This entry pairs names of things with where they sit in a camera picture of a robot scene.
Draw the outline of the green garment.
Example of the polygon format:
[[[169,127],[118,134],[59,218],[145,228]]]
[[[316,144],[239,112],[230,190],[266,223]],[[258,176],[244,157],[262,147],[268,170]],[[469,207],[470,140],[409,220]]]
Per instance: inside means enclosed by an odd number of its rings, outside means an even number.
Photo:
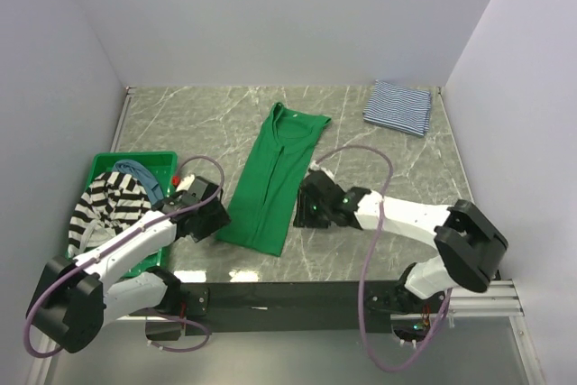
[[[228,206],[231,223],[216,240],[279,257],[315,147],[331,123],[274,104],[263,121]]]

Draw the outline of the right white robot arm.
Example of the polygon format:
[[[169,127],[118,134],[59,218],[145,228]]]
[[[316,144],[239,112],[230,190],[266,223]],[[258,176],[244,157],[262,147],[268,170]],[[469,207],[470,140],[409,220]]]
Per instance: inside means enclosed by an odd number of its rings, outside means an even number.
[[[508,249],[505,236],[471,201],[426,205],[369,188],[344,190],[323,170],[310,170],[301,182],[293,225],[381,229],[435,249],[433,258],[408,265],[385,294],[365,302],[392,314],[416,312],[448,289],[486,292]]]

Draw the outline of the black white striped garment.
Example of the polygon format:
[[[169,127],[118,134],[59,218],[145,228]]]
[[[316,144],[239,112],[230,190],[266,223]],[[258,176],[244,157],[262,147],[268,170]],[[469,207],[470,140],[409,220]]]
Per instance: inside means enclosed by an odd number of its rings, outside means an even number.
[[[69,258],[111,240],[149,210],[143,185],[132,175],[108,171],[98,175],[74,207],[69,220]]]

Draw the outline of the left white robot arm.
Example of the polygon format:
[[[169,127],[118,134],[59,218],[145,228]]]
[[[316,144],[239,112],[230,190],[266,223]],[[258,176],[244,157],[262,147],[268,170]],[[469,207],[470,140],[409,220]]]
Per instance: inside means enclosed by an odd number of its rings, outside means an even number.
[[[173,273],[154,265],[136,277],[126,274],[183,237],[199,242],[228,225],[221,197],[220,184],[197,176],[113,239],[73,259],[53,257],[41,273],[25,326],[77,353],[122,316],[150,310],[183,318],[190,303]]]

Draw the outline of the blue white striped tank top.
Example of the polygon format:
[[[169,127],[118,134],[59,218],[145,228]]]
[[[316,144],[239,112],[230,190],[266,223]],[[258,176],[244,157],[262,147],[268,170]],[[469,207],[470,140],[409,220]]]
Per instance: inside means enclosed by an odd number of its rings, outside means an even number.
[[[418,137],[429,131],[432,94],[378,80],[362,112],[362,118],[375,124]]]

